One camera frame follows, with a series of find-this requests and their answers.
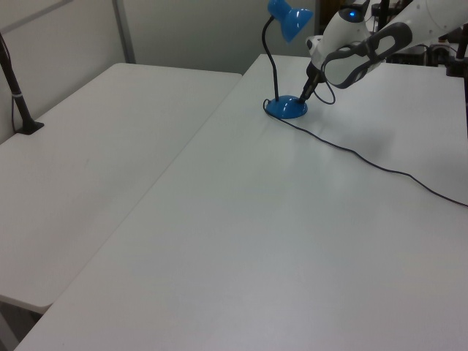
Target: lamp base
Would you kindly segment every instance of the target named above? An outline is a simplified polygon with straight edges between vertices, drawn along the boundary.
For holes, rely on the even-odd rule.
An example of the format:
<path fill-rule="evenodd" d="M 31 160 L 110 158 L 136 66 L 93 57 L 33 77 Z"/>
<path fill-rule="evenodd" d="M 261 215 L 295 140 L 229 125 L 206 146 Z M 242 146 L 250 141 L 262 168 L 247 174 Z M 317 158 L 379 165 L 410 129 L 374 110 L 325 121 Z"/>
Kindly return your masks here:
<path fill-rule="evenodd" d="M 279 100 L 271 100 L 265 107 L 266 112 L 276 118 L 292 119 L 301 117 L 307 112 L 307 104 L 300 103 L 299 98 L 291 95 L 279 97 Z"/>
<path fill-rule="evenodd" d="M 41 122 L 36 122 L 29 124 L 27 127 L 21 127 L 16 131 L 17 134 L 31 135 L 37 132 L 39 129 L 44 127 L 44 124 Z"/>

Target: lamp shade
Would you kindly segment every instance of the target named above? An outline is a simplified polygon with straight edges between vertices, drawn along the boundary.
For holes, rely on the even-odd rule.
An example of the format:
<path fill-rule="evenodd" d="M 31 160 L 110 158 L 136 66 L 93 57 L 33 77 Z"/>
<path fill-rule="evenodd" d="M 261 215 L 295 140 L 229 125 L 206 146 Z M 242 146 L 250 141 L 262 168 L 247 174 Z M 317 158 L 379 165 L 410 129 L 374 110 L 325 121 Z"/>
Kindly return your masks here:
<path fill-rule="evenodd" d="M 287 42 L 291 42 L 313 16 L 312 11 L 293 9 L 285 0 L 270 0 L 268 11 L 281 23 L 283 37 Z"/>

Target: table surface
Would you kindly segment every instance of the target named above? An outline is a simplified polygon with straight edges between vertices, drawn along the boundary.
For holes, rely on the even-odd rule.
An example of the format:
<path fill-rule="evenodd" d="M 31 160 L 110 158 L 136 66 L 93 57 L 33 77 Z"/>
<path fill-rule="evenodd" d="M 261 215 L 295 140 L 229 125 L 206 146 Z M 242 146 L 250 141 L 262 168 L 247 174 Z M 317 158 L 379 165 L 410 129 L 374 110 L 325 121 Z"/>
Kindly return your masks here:
<path fill-rule="evenodd" d="M 0 146 L 0 301 L 44 312 L 240 75 L 117 64 Z"/>
<path fill-rule="evenodd" d="M 276 57 L 280 94 L 308 62 Z M 466 349 L 468 210 L 267 117 L 272 94 L 261 56 L 18 351 Z M 468 202 L 463 80 L 383 64 L 336 95 L 293 123 Z"/>

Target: black cable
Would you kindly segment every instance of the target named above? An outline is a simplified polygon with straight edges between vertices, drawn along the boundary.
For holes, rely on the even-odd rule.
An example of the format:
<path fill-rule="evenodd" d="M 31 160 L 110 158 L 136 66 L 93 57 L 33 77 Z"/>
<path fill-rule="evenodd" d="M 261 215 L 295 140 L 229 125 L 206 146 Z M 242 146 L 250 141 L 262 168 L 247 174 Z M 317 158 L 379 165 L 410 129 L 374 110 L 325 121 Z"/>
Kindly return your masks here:
<path fill-rule="evenodd" d="M 455 53 L 457 53 L 457 51 L 454 48 L 452 48 L 451 46 L 449 46 L 449 45 L 433 44 L 433 45 L 431 45 L 431 48 L 448 48 L 448 49 L 453 50 Z"/>
<path fill-rule="evenodd" d="M 266 102 L 269 102 L 270 100 L 266 99 L 265 101 L 263 101 L 263 110 L 265 111 L 265 113 L 267 115 L 269 115 L 271 118 L 274 118 L 280 122 L 283 122 L 284 124 L 287 124 L 288 126 L 294 128 L 294 129 L 297 129 L 297 130 L 300 130 L 301 132 L 304 132 L 308 135 L 311 135 L 312 137 L 314 137 L 315 139 L 321 141 L 322 143 L 325 143 L 325 144 L 328 144 L 330 146 L 333 146 L 334 148 L 337 148 L 339 150 L 342 150 L 342 151 L 346 151 L 346 152 L 350 152 L 351 154 L 354 154 L 357 158 L 361 159 L 362 161 L 364 161 L 365 163 L 367 163 L 368 165 L 371 165 L 372 167 L 375 167 L 379 170 L 383 170 L 384 172 L 387 172 L 387 173 L 394 173 L 394 174 L 399 174 L 399 175 L 402 175 L 402 176 L 406 176 L 406 177 L 409 177 L 411 178 L 413 181 L 415 181 L 416 183 L 418 183 L 419 185 L 421 185 L 424 189 L 426 189 L 428 192 L 432 193 L 433 195 L 436 195 L 438 197 L 441 197 L 442 199 L 444 200 L 447 200 L 447 201 L 450 201 L 451 203 L 455 203 L 457 205 L 460 205 L 460 206 L 464 206 L 464 207 L 467 207 L 468 208 L 468 205 L 465 204 L 465 203 L 460 203 L 459 201 L 456 201 L 456 200 L 453 200 L 453 199 L 450 199 L 449 197 L 446 197 L 444 195 L 441 195 L 439 194 L 438 192 L 435 192 L 434 190 L 430 189 L 428 186 L 424 185 L 423 183 L 421 183 L 418 179 L 416 179 L 414 176 L 412 176 L 411 174 L 409 173 L 405 173 L 405 172 L 400 172 L 399 170 L 389 170 L 387 168 L 384 168 L 384 167 L 380 167 L 379 165 L 376 165 L 372 162 L 370 162 L 369 160 L 365 159 L 363 156 L 361 156 L 358 152 L 350 149 L 350 148 L 344 148 L 343 146 L 338 146 L 336 144 L 333 144 L 325 139 L 322 139 L 321 137 L 315 135 L 314 133 L 310 132 L 309 130 L 307 129 L 303 129 L 303 128 L 300 128 L 300 127 L 297 127 L 295 126 L 294 124 L 291 124 L 283 119 L 280 119 L 280 118 L 277 118 L 275 116 L 272 116 L 270 113 L 268 113 L 268 111 L 266 110 L 265 108 L 265 103 Z"/>
<path fill-rule="evenodd" d="M 318 96 L 316 90 L 314 90 L 314 95 L 318 98 L 318 100 L 320 100 L 320 101 L 323 102 L 324 104 L 333 105 L 333 104 L 336 102 L 335 92 L 334 92 L 333 89 L 331 88 L 330 83 L 328 82 L 328 80 L 325 79 L 325 83 L 327 84 L 327 87 L 330 89 L 331 96 L 333 97 L 333 101 L 332 101 L 332 102 L 325 101 L 324 99 L 322 99 L 321 97 Z"/>

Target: blue desk lamp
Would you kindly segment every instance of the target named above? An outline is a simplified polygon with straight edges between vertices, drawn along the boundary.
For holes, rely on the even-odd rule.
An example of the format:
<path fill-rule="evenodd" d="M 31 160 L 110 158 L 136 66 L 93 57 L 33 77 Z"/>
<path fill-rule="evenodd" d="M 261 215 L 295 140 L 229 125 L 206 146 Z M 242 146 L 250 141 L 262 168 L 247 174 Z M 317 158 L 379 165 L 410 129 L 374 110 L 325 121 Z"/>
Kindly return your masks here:
<path fill-rule="evenodd" d="M 271 22 L 278 20 L 281 23 L 281 30 L 284 40 L 291 42 L 301 29 L 312 18 L 312 11 L 305 9 L 293 9 L 285 0 L 270 0 L 268 11 L 271 14 L 270 19 L 263 27 L 262 43 L 273 67 L 273 82 L 275 87 L 275 100 L 271 100 L 265 107 L 266 112 L 276 118 L 291 119 L 304 115 L 307 112 L 305 102 L 299 102 L 299 98 L 290 95 L 282 97 L 278 94 L 278 75 L 276 74 L 276 65 L 271 53 L 266 45 L 266 30 Z"/>

